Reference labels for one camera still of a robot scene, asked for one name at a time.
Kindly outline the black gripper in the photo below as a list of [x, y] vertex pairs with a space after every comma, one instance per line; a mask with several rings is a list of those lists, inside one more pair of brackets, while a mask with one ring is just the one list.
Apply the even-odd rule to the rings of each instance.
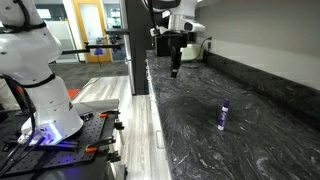
[[181, 66], [181, 48], [185, 48], [188, 43], [187, 33], [171, 33], [167, 35], [168, 45], [171, 48], [171, 78], [176, 78]]

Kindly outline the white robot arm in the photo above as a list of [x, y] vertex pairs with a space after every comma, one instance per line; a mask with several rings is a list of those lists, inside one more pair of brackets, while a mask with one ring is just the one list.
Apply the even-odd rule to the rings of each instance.
[[116, 99], [73, 103], [63, 79], [49, 64], [62, 54], [33, 0], [0, 0], [0, 73], [24, 88], [35, 106], [22, 125], [18, 142], [55, 146], [82, 129], [82, 114], [105, 112]]

